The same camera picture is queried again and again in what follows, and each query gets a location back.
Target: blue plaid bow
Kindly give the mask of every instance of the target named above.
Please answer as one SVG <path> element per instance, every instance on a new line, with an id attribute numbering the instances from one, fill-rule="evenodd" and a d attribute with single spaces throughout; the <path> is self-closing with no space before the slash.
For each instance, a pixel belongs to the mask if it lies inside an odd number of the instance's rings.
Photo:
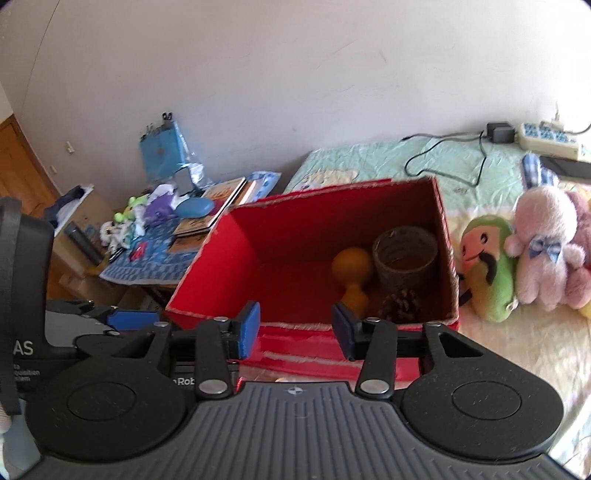
<path id="1" fill-rule="evenodd" d="M 552 239 L 543 236 L 535 236 L 530 242 L 530 258 L 538 257 L 542 253 L 546 253 L 552 262 L 556 263 L 560 258 L 562 245 L 560 242 L 552 242 Z"/>

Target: black handheld device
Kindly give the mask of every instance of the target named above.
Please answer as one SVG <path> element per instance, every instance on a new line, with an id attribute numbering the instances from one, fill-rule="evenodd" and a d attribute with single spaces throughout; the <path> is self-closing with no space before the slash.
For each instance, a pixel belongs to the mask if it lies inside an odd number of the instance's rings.
<path id="1" fill-rule="evenodd" d="M 52 347 L 41 313 L 53 231 L 26 216 L 17 222 L 16 212 L 4 207 L 0 225 L 0 241 L 6 232 L 16 239 L 0 318 L 0 401 L 18 415 L 13 407 L 26 399 L 41 458 L 25 480 L 574 478 L 546 454 L 563 416 L 556 391 L 440 323 L 403 332 L 336 304 L 345 358 L 365 360 L 354 390 L 346 382 L 233 388 L 228 360 L 254 345 L 255 302 L 194 330 L 155 322 Z M 422 375 L 394 390 L 400 357 L 417 358 Z M 179 362 L 192 372 L 188 386 L 175 377 Z M 35 372 L 18 382 L 28 388 L 14 388 L 13 365 Z"/>

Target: green toy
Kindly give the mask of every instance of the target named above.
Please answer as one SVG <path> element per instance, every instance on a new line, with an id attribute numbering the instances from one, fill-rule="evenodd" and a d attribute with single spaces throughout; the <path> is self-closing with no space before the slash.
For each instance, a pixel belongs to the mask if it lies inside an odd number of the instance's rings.
<path id="1" fill-rule="evenodd" d="M 135 220 L 134 207 L 138 205 L 146 205 L 148 203 L 149 195 L 142 195 L 141 197 L 129 197 L 127 207 L 123 212 L 117 212 L 113 215 L 115 223 L 124 223 L 128 220 Z"/>
<path id="2" fill-rule="evenodd" d="M 512 233 L 504 218 L 485 215 L 471 221 L 462 234 L 460 277 L 468 290 L 460 296 L 460 306 L 471 300 L 478 316 L 490 322 L 503 322 L 517 307 L 515 263 L 504 249 Z"/>

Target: smartphone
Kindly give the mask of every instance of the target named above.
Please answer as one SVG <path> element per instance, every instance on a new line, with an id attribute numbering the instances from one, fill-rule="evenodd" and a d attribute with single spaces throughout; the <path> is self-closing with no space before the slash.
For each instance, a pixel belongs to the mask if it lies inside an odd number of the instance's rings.
<path id="1" fill-rule="evenodd" d="M 591 163 L 544 155 L 540 156 L 540 163 L 543 167 L 556 173 L 561 180 L 591 184 Z"/>

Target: black strap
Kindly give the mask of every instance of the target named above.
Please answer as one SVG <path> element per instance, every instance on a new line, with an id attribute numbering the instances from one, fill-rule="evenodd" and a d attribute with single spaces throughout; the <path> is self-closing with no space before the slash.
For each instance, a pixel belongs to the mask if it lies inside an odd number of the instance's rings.
<path id="1" fill-rule="evenodd" d="M 21 224 L 21 202 L 10 197 L 0 199 L 0 404 L 12 415 L 21 414 L 17 382 L 14 377 L 15 333 L 12 319 L 12 274 Z"/>

